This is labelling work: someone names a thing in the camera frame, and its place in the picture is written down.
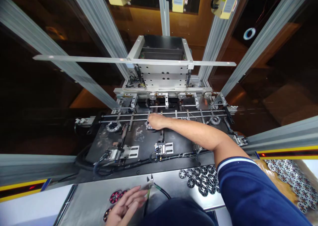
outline fingers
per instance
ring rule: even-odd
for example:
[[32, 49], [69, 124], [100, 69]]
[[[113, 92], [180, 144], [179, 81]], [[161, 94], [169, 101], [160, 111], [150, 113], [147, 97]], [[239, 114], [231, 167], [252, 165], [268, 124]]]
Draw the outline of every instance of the fingers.
[[134, 202], [138, 202], [139, 205], [142, 206], [143, 203], [144, 203], [146, 200], [147, 200], [146, 197], [138, 197], [138, 198], [134, 199], [133, 202], [132, 202], [130, 205], [128, 205], [128, 207], [131, 207], [131, 205], [132, 205]]
[[134, 188], [132, 188], [131, 190], [127, 191], [122, 198], [117, 202], [117, 204], [115, 206], [118, 205], [118, 207], [121, 207], [123, 205], [125, 205], [126, 201], [128, 200], [128, 198], [130, 196], [132, 196], [134, 193], [138, 192], [139, 189], [141, 188], [141, 186], [135, 186]]
[[120, 221], [118, 226], [127, 226], [127, 224], [132, 219], [137, 209], [138, 209], [138, 202], [132, 203], [131, 207], [128, 209], [127, 213], [125, 214], [123, 219]]
[[138, 192], [135, 192], [133, 195], [131, 195], [128, 200], [126, 201], [125, 205], [130, 205], [133, 201], [136, 201], [138, 198], [144, 198], [144, 196], [148, 193], [148, 190], [141, 190]]

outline metal block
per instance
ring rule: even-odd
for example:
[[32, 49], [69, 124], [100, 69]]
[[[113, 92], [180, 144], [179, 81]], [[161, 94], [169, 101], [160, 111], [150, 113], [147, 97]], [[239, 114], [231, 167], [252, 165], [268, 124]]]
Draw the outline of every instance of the metal block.
[[131, 158], [137, 158], [138, 157], [138, 152], [139, 152], [139, 146], [128, 146], [124, 145], [123, 146], [124, 152], [120, 156], [120, 159], [126, 158], [126, 159], [131, 159]]

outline horizontal metal bar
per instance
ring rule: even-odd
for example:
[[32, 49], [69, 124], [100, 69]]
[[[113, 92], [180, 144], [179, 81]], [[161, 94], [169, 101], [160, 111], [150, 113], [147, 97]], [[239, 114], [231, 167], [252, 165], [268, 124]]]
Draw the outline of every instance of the horizontal metal bar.
[[165, 108], [166, 106], [159, 105], [159, 106], [149, 106], [149, 108]]
[[[219, 115], [214, 115], [214, 116], [226, 116], [226, 114], [219, 114]], [[130, 119], [127, 119], [127, 120], [118, 120], [119, 122], [129, 122]], [[133, 122], [136, 122], [136, 121], [148, 121], [148, 119], [134, 119]], [[108, 121], [99, 121], [99, 123], [108, 123], [108, 122], [112, 122], [111, 120], [108, 120]]]
[[131, 107], [121, 107], [121, 108], [114, 108], [114, 109], [133, 109]]
[[[210, 113], [211, 110], [203, 110], [202, 111], [203, 113]], [[213, 110], [213, 112], [224, 112], [224, 110]], [[186, 114], [186, 111], [180, 111], [180, 112], [177, 112], [178, 114]], [[200, 111], [189, 111], [189, 113], [200, 113]], [[163, 115], [169, 115], [169, 114], [176, 114], [176, 112], [166, 112], [166, 113], [162, 113]], [[146, 116], [148, 115], [148, 113], [136, 113], [134, 114], [134, 116]], [[117, 114], [114, 114], [114, 115], [102, 115], [101, 117], [117, 117], [118, 115]], [[121, 117], [130, 117], [131, 114], [122, 114], [120, 115]]]
[[173, 66], [236, 66], [235, 62], [206, 62], [206, 61], [174, 61], [174, 60], [151, 60], [151, 59], [127, 59], [108, 57], [77, 57], [77, 56], [54, 56], [36, 55], [33, 59], [38, 61], [63, 61], [63, 62], [96, 62], [96, 63], [122, 63], [142, 65], [173, 65]]

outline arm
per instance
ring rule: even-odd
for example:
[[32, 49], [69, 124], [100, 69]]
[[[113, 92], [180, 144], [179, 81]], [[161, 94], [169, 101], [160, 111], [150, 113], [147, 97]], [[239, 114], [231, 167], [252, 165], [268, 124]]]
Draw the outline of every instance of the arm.
[[214, 152], [214, 162], [217, 167], [221, 161], [229, 157], [249, 156], [224, 132], [209, 125], [152, 113], [149, 116], [152, 128], [160, 130], [169, 128], [195, 142], [199, 146]]

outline navy blue sleeve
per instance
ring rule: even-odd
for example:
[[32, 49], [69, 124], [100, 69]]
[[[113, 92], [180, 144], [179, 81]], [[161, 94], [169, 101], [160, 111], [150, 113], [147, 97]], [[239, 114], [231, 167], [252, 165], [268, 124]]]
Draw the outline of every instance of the navy blue sleeve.
[[217, 169], [221, 195], [236, 225], [312, 225], [251, 159], [228, 158]]

